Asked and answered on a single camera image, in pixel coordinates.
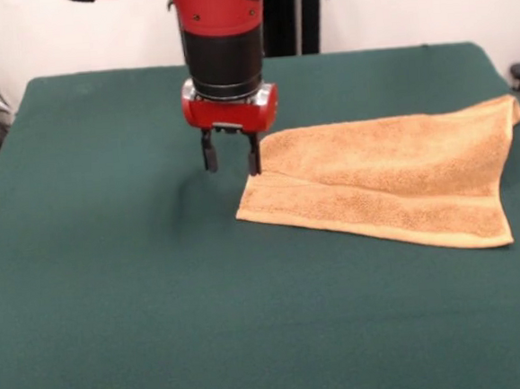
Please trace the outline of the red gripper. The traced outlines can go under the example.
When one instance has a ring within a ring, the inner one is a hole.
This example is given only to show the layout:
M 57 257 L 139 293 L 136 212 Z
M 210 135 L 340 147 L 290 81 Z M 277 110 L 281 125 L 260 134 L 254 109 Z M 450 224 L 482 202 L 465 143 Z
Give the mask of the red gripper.
M 260 138 L 258 132 L 266 132 L 273 125 L 278 110 L 278 88 L 273 83 L 263 83 L 259 90 L 244 100 L 214 101 L 200 96 L 194 83 L 188 78 L 181 88 L 183 116 L 194 128 L 201 130 L 201 151 L 205 170 L 218 170 L 216 149 L 212 143 L 212 128 L 238 129 L 246 133 L 250 142 L 248 154 L 250 176 L 261 174 Z

